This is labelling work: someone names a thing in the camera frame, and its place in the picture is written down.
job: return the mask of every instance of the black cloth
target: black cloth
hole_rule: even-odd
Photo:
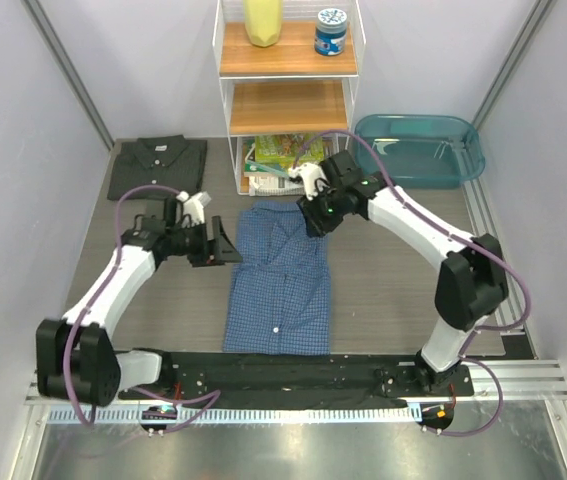
[[[164,185],[194,194],[201,190],[207,141],[174,137],[139,138],[123,142],[110,177],[107,198],[120,199],[141,185]],[[130,198],[147,198],[156,192],[139,192]]]

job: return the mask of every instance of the blue checkered shirt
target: blue checkered shirt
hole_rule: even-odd
[[[226,352],[330,352],[327,238],[309,238],[295,203],[260,201],[239,217]]]

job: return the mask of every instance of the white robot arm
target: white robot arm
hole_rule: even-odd
[[[298,205],[308,235],[326,235],[340,225],[344,215],[359,214],[398,235],[437,270],[435,305],[440,318],[415,363],[424,388],[444,385],[458,366],[472,330],[507,298],[508,286],[500,267],[417,218],[405,208],[405,202],[454,236],[502,258],[498,240],[491,235],[476,238],[447,224],[403,189],[394,187],[402,198],[399,201],[380,174],[365,175],[348,152],[337,153],[319,165],[303,164],[290,169],[289,174],[305,189]]]
[[[116,268],[118,250],[94,285],[62,319],[46,319],[40,324],[36,359],[42,395],[68,398],[62,356],[70,328],[81,318],[78,348],[72,350],[71,356],[72,385],[81,403],[106,406],[119,391],[137,385],[158,382],[167,388],[173,386],[172,365],[162,352],[132,350],[115,354],[110,338],[141,285],[169,256],[187,256],[194,267],[241,261],[223,231],[220,217],[213,217],[213,238],[208,240],[204,208],[209,201],[205,192],[191,197],[181,192],[177,197],[149,200],[138,228],[135,225],[121,237],[116,273],[106,283]],[[181,205],[178,221],[177,204]],[[83,314],[90,300],[93,302]]]

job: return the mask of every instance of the shirt collar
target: shirt collar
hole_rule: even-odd
[[[134,156],[144,168],[155,166],[156,160],[164,167],[173,164],[189,146],[183,135],[174,137],[139,138],[132,148]]]

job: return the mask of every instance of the white wall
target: white wall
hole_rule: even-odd
[[[368,48],[355,116],[471,120],[534,0],[360,0]],[[216,0],[41,0],[114,137],[225,136]]]
[[[534,0],[359,0],[367,37],[355,116],[472,121]]]
[[[2,479],[34,371],[34,332],[62,313],[106,161],[25,10],[0,0]]]
[[[567,377],[567,1],[557,1],[482,131],[511,260],[530,284],[541,355]]]

